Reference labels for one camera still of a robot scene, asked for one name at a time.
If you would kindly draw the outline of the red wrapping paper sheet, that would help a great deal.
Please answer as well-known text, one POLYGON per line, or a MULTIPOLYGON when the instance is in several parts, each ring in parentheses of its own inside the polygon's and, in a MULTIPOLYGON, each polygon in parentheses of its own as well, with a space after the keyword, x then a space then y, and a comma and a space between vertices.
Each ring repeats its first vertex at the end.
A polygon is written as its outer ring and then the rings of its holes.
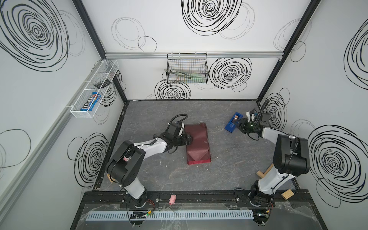
POLYGON ((211 155, 207 125, 205 123, 187 125, 185 132, 193 138, 192 143, 186 146, 187 164, 210 163, 211 155))

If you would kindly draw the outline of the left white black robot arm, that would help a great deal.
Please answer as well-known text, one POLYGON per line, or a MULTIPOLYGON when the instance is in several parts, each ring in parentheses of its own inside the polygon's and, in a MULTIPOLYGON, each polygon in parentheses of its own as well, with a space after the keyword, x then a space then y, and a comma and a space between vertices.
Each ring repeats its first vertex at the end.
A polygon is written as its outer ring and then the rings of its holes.
POLYGON ((136 143, 124 141, 107 163, 106 173, 112 181, 122 186, 136 206, 143 206, 147 199, 147 190, 138 179, 143 161, 157 154, 171 153, 172 148, 177 149, 193 142, 193 138, 185 133, 183 121, 187 118, 187 114, 174 116, 165 131, 154 135, 152 140, 136 143))

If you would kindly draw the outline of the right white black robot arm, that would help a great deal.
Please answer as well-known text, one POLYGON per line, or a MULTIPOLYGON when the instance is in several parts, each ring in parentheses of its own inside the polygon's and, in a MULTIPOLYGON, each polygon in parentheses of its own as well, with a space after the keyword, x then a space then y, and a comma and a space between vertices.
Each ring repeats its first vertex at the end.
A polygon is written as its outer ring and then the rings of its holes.
POLYGON ((308 173, 311 167, 308 141, 271 127, 270 114, 264 111, 268 102, 265 101, 259 112, 254 109, 245 116, 235 114, 231 120, 232 125, 243 134, 256 134, 275 144, 273 167, 252 185, 248 195, 251 204, 256 207, 271 203, 276 191, 285 182, 308 173))

